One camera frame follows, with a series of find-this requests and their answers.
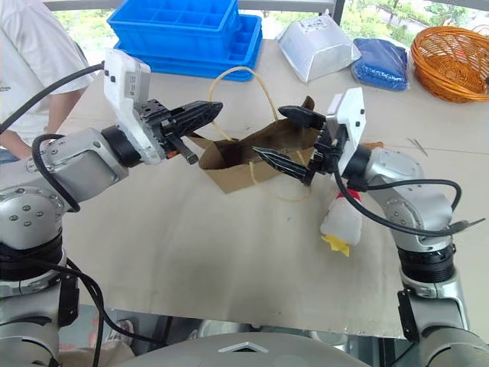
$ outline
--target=orange basket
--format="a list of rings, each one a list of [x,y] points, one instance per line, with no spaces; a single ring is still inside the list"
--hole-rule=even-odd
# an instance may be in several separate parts
[[[489,38],[457,27],[421,31],[411,46],[416,75],[450,102],[489,102]]]

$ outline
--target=blue storage bin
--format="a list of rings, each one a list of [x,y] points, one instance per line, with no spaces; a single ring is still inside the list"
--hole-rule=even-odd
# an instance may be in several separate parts
[[[134,51],[224,57],[239,26],[238,0],[127,0],[107,22]]]
[[[256,67],[261,49],[263,34],[261,18],[253,15],[240,15],[239,28],[235,33],[226,57],[181,57],[172,58],[161,56],[157,50],[148,53],[138,53],[128,49],[122,42],[115,48],[144,61],[156,73],[173,73],[188,76],[216,78],[232,67]],[[247,81],[253,79],[248,71],[236,71],[224,78],[225,80]]]

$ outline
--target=paper bag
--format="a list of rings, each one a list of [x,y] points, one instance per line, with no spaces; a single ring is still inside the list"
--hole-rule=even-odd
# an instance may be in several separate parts
[[[306,97],[302,106],[314,110],[313,99]],[[253,151],[254,146],[274,149],[289,155],[298,163],[307,165],[318,133],[315,129],[303,128],[289,119],[282,119],[240,141],[210,141],[195,133],[189,135],[189,139],[206,150],[200,158],[199,166],[222,191],[231,193],[254,185],[250,162],[254,163],[254,177],[257,182],[269,180],[280,174],[258,157]],[[302,155],[305,162],[300,159],[297,152]]]

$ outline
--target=yellow tag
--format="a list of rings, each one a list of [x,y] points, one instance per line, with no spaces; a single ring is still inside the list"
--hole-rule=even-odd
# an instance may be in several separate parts
[[[324,235],[322,240],[331,245],[331,250],[342,252],[347,258],[350,257],[350,245],[332,235]]]

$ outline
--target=white plastic bag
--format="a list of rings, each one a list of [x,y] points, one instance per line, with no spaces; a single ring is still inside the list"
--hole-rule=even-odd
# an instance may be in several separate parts
[[[278,44],[304,83],[347,67],[361,54],[328,15],[293,22]]]

